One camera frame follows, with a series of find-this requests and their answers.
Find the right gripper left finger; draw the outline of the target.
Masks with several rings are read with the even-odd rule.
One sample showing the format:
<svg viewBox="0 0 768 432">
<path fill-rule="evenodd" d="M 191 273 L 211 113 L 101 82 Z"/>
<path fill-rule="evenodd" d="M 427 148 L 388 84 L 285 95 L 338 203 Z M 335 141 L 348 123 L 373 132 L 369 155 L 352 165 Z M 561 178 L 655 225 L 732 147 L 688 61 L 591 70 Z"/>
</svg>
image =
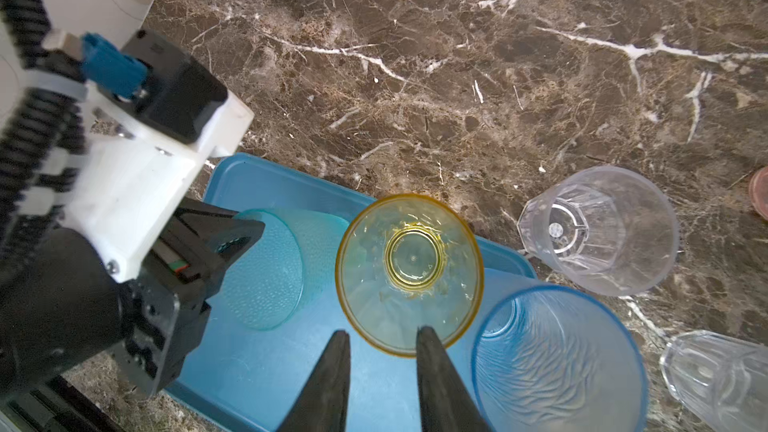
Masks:
<svg viewBox="0 0 768 432">
<path fill-rule="evenodd" d="M 351 347 L 346 331 L 328 341 L 278 431 L 346 430 L 350 388 Z"/>
</svg>

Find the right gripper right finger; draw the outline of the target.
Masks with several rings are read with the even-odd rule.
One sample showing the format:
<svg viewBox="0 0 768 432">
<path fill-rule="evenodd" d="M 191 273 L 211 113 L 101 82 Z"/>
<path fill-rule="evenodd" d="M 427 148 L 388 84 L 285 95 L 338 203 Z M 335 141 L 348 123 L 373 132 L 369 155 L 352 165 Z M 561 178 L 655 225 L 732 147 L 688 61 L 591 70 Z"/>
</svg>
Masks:
<svg viewBox="0 0 768 432">
<path fill-rule="evenodd" d="M 417 383 L 423 431 L 490 431 L 432 327 L 416 339 Z"/>
</svg>

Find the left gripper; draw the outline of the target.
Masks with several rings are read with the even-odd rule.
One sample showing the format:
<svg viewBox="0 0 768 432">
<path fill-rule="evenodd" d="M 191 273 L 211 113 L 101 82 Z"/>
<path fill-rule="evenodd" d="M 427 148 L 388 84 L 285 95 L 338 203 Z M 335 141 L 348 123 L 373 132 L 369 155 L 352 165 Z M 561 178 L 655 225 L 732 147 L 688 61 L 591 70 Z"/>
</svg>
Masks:
<svg viewBox="0 0 768 432">
<path fill-rule="evenodd" d="M 176 380 L 204 336 L 210 298 L 262 237 L 260 219 L 184 198 L 119 282 L 56 214 L 1 229 L 1 395 L 12 399 L 103 351 L 145 394 Z"/>
</svg>

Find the green textured plastic cup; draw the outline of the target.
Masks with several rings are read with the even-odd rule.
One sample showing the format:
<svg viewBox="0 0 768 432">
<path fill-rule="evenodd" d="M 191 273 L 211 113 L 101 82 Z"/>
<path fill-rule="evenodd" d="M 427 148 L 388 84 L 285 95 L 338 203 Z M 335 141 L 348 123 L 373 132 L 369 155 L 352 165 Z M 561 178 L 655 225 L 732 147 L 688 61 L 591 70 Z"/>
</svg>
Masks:
<svg viewBox="0 0 768 432">
<path fill-rule="evenodd" d="M 216 299 L 245 326 L 273 330 L 306 308 L 334 281 L 336 255 L 349 222 L 299 209 L 250 209 L 261 238 L 226 272 Z"/>
</svg>

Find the teal plastic tray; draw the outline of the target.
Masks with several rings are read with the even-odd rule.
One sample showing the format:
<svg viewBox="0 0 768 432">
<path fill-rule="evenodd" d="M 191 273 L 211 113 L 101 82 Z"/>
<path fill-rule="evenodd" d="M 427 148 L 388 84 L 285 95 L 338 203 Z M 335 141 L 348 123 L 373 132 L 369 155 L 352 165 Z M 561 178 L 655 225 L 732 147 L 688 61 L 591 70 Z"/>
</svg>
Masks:
<svg viewBox="0 0 768 432">
<path fill-rule="evenodd" d="M 224 209 L 314 210 L 352 220 L 373 198 L 256 156 L 238 153 L 212 172 L 206 203 Z M 288 322 L 257 331 L 239 319 L 223 294 L 201 344 L 167 387 L 176 400 L 229 431 L 272 431 L 294 404 L 337 329 L 351 328 L 329 286 Z M 349 431 L 421 428 L 416 362 L 383 353 L 350 330 Z"/>
</svg>

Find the blue textured plastic cup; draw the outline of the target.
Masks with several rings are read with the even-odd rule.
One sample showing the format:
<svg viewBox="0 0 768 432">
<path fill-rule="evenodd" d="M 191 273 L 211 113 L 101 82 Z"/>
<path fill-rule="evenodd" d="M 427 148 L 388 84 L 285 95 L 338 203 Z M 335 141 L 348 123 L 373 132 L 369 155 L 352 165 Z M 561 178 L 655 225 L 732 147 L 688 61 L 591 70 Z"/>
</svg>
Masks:
<svg viewBox="0 0 768 432">
<path fill-rule="evenodd" d="M 628 330 L 575 289 L 492 272 L 471 354 L 495 431 L 641 431 L 648 379 Z"/>
</svg>

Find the yellow plastic cup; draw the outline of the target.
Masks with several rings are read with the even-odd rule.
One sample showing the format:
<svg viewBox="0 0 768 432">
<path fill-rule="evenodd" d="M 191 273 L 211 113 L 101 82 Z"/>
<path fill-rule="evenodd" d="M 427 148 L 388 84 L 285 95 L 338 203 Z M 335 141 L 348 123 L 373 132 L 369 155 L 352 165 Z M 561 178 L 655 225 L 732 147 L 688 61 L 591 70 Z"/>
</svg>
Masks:
<svg viewBox="0 0 768 432">
<path fill-rule="evenodd" d="M 450 347 L 474 322 L 484 263 L 468 224 L 425 195 L 377 200 L 349 224 L 337 251 L 335 287 L 343 313 L 376 349 L 413 358 L 417 333 L 432 328 Z"/>
</svg>

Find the pink plastic cup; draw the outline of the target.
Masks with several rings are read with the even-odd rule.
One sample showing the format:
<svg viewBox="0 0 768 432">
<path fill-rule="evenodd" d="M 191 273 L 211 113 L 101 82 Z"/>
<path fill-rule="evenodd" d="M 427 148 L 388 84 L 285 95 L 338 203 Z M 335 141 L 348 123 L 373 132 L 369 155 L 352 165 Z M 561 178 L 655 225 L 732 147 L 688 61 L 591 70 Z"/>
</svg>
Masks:
<svg viewBox="0 0 768 432">
<path fill-rule="evenodd" d="M 756 171 L 750 178 L 748 195 L 754 211 L 768 220 L 768 167 Z"/>
</svg>

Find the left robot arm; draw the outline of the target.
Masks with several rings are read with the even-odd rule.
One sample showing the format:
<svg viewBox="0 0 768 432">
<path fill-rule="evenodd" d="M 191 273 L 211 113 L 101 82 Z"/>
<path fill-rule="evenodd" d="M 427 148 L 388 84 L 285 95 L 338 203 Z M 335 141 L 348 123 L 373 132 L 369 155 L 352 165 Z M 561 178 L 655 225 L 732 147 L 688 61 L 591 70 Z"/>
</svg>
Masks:
<svg viewBox="0 0 768 432">
<path fill-rule="evenodd" d="M 109 351 L 153 395 L 260 221 L 190 199 L 253 111 L 152 0 L 1 0 L 1 399 Z"/>
</svg>

